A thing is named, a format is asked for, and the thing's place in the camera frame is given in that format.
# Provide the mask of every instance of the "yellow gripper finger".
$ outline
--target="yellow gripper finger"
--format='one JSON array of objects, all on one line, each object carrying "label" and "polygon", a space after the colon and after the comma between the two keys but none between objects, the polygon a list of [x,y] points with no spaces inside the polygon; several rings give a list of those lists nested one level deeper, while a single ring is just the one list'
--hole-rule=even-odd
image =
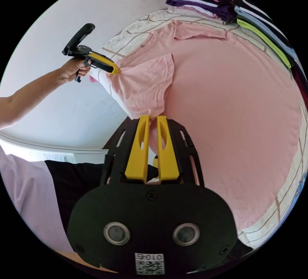
[{"label": "yellow gripper finger", "polygon": [[139,118],[131,154],[126,166],[125,176],[129,180],[147,182],[149,156],[149,116]]},{"label": "yellow gripper finger", "polygon": [[158,131],[158,175],[160,182],[176,180],[180,173],[176,162],[173,144],[169,132],[167,118],[157,117]]},{"label": "yellow gripper finger", "polygon": [[94,60],[97,60],[97,61],[100,61],[100,62],[103,62],[111,67],[113,67],[113,71],[110,73],[112,75],[115,75],[115,74],[119,74],[121,71],[119,69],[119,67],[112,61],[104,58],[103,56],[99,55],[99,54],[96,54],[96,53],[89,53],[88,54],[88,57],[90,58],[93,58]]}]

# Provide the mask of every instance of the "human hand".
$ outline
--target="human hand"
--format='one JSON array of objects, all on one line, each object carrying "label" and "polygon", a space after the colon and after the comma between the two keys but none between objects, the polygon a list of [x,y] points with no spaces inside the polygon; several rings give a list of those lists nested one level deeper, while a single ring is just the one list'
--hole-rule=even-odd
[{"label": "human hand", "polygon": [[79,76],[86,76],[90,71],[90,66],[84,65],[85,60],[80,60],[78,58],[71,58],[62,67],[58,69],[60,80],[63,83],[70,82],[76,78],[78,73]]}]

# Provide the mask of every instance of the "bedsheet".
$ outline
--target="bedsheet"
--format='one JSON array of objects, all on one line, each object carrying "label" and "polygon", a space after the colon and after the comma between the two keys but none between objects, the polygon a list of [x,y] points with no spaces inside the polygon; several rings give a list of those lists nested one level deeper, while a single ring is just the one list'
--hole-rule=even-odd
[{"label": "bedsheet", "polygon": [[[292,73],[287,69],[275,53],[254,33],[243,30],[237,24],[223,25],[219,20],[208,20],[204,17],[196,17],[198,14],[191,14],[186,16],[189,10],[180,10],[178,8],[170,7],[166,10],[160,10],[155,13],[149,14],[142,19],[134,22],[120,34],[112,38],[105,44],[99,51],[101,54],[117,61],[133,50],[135,50],[145,39],[151,30],[161,28],[168,24],[171,20],[179,20],[183,22],[195,22],[210,26],[213,29],[224,29],[229,32],[235,33],[237,36],[250,41],[259,49],[264,51],[272,59],[274,59],[286,72],[286,75],[293,80]],[[102,70],[91,70],[90,75],[98,80],[107,92],[119,103],[128,115],[129,112],[119,96],[112,90],[109,85],[106,75]],[[275,201],[262,216],[260,220],[251,225],[250,227],[238,231],[239,239],[252,248],[261,246],[269,237],[277,230],[281,223],[285,220],[290,210],[292,209],[295,200],[297,199],[300,190],[305,181],[305,176],[308,168],[308,148],[306,147],[307,137],[307,109],[302,100],[302,126],[300,130],[300,137],[298,141],[297,152],[293,158],[289,174],[286,182],[279,191]]]}]

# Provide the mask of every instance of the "lavender shirt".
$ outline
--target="lavender shirt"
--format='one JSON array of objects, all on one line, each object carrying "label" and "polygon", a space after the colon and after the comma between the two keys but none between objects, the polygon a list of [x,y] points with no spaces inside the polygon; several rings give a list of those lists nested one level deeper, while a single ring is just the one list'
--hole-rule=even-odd
[{"label": "lavender shirt", "polygon": [[0,172],[13,205],[32,232],[53,250],[73,252],[45,162],[6,155],[0,146]]}]

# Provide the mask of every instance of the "lime green shirt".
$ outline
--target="lime green shirt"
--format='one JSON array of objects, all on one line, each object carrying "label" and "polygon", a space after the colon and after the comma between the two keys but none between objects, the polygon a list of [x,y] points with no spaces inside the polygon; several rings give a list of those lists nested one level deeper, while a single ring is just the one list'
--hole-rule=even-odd
[{"label": "lime green shirt", "polygon": [[282,62],[290,69],[291,64],[287,58],[287,56],[266,36],[264,35],[258,28],[254,27],[253,25],[241,20],[237,19],[237,23],[244,28],[247,28],[257,34],[282,60]]}]

